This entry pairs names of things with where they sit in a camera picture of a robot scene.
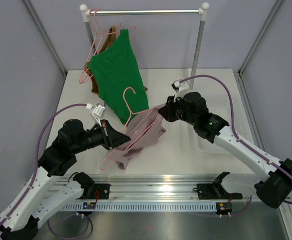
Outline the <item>green tank top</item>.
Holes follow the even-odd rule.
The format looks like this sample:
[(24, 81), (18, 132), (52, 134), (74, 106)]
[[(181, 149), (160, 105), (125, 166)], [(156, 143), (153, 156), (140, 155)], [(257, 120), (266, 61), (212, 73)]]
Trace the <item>green tank top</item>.
[(128, 29), (122, 29), (109, 48), (93, 56), (88, 67), (96, 79), (99, 97), (119, 117), (122, 124), (130, 116), (126, 103), (134, 113), (149, 108)]

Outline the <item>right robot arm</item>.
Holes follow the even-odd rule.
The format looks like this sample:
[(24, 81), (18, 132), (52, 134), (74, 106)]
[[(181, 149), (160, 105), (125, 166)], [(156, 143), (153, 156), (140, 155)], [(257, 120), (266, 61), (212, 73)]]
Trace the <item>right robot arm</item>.
[(190, 92), (178, 98), (169, 96), (158, 113), (168, 122), (188, 123), (199, 137), (225, 149), (256, 175), (235, 178), (228, 172), (220, 174), (212, 187), (216, 197), (235, 193), (252, 195), (277, 209), (291, 193), (292, 160), (280, 160), (246, 141), (226, 120), (209, 112), (199, 93)]

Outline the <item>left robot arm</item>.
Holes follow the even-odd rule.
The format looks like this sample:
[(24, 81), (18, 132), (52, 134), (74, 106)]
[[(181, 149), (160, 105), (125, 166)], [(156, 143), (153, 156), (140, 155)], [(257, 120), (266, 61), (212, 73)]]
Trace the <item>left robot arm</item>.
[(66, 121), (38, 160), (36, 172), (16, 199), (0, 213), (0, 237), (3, 240), (32, 240), (55, 213), (76, 199), (88, 199), (94, 193), (94, 180), (84, 172), (73, 177), (66, 187), (43, 200), (47, 191), (76, 162), (76, 154), (102, 146), (106, 150), (130, 141), (103, 119), (90, 130), (78, 119)]

